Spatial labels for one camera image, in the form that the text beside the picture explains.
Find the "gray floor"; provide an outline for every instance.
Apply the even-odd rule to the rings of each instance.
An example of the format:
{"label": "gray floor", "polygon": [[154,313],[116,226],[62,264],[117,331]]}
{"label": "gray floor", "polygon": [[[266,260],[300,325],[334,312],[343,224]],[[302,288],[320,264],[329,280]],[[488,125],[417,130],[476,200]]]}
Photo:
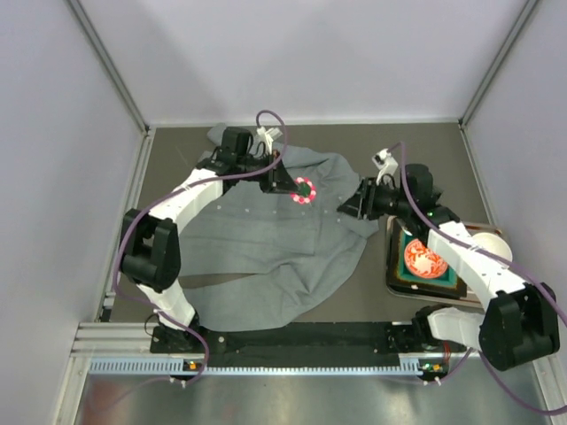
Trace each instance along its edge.
{"label": "gray floor", "polygon": [[[203,151],[213,144],[208,128],[161,128],[155,135],[140,196],[140,206],[161,197],[187,178]],[[316,151],[338,152],[361,175],[374,175],[371,156],[404,140],[408,160],[427,165],[435,184],[445,192],[442,203],[463,220],[486,223],[486,213],[456,123],[399,125],[336,125],[290,127],[291,144]],[[429,302],[391,294],[385,286],[384,219],[372,236],[353,275],[333,296],[298,321],[404,321]],[[183,277],[183,287],[226,282],[238,275]],[[127,293],[142,296],[134,285],[123,282]],[[112,321],[144,321],[151,313],[144,305],[118,299]]]}

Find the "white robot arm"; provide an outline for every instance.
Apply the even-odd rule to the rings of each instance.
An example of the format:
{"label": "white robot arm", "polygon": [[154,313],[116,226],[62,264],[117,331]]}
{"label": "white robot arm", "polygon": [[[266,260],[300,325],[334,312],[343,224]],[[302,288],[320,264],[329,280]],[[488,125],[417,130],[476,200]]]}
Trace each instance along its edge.
{"label": "white robot arm", "polygon": [[[418,314],[425,339],[454,341],[482,351],[499,370],[556,352],[558,324],[551,305],[520,276],[476,251],[478,246],[464,224],[451,210],[438,204],[441,191],[433,186],[428,168],[421,164],[406,167],[412,198],[443,234],[466,243],[469,249],[425,226],[415,215],[404,190],[386,184],[386,175],[393,179],[398,168],[388,150],[378,152],[373,162],[378,177],[363,179],[356,194],[338,210],[365,220],[384,214],[397,216],[409,233],[453,268],[485,310],[480,314],[444,306],[426,309]],[[545,288],[553,296],[551,289]]]}
{"label": "white robot arm", "polygon": [[[252,134],[238,127],[225,129],[221,146],[211,158],[201,161],[189,178],[174,189],[188,189],[153,207],[142,218],[128,241],[125,255],[120,262],[120,270],[130,281],[149,298],[157,312],[163,312],[159,321],[172,333],[169,339],[183,338],[183,328],[167,319],[171,318],[186,327],[198,325],[196,312],[183,294],[177,276],[181,268],[179,235],[205,206],[221,197],[243,179],[240,174],[250,173],[269,166],[279,152],[272,148],[272,142],[281,132],[278,128],[257,129],[259,142],[266,149],[260,157],[250,154]],[[198,181],[217,176],[234,175],[230,180],[217,180],[202,184]],[[289,176],[282,162],[264,174],[244,180],[256,181],[265,193],[294,193],[298,185]],[[124,216],[122,235],[139,214],[130,210]]]}

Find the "white wall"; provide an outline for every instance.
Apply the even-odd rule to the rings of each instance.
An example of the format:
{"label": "white wall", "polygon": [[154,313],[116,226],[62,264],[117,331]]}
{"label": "white wall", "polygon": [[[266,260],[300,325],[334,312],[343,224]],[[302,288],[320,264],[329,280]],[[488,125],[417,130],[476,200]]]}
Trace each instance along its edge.
{"label": "white wall", "polygon": [[82,0],[151,123],[459,118],[525,0]]}
{"label": "white wall", "polygon": [[140,134],[61,0],[0,12],[0,422],[50,421]]}
{"label": "white wall", "polygon": [[[567,308],[567,2],[547,0],[470,124],[496,220],[516,259]],[[563,345],[567,333],[563,332]],[[564,365],[567,351],[562,350]]]}

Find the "orange plate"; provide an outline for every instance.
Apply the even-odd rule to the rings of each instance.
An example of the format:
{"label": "orange plate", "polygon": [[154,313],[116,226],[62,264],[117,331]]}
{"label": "orange plate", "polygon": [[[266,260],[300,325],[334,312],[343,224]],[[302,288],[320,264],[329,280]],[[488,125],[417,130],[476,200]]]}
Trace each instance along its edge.
{"label": "orange plate", "polygon": [[404,261],[408,270],[423,279],[437,279],[443,275],[448,264],[439,255],[414,239],[404,250]]}

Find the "gray shirt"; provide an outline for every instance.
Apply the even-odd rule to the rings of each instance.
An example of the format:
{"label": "gray shirt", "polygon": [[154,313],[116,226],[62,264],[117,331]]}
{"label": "gray shirt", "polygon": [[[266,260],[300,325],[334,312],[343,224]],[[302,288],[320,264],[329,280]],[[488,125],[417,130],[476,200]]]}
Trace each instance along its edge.
{"label": "gray shirt", "polygon": [[[224,128],[209,132],[216,145]],[[274,147],[281,149],[279,143]],[[297,204],[290,195],[264,194],[257,182],[240,182],[181,234],[180,275],[253,274],[184,290],[206,328],[239,331],[288,324],[348,279],[366,239],[378,229],[376,221],[336,211],[361,179],[345,158],[289,146],[283,163],[291,177],[315,185],[311,204]]]}

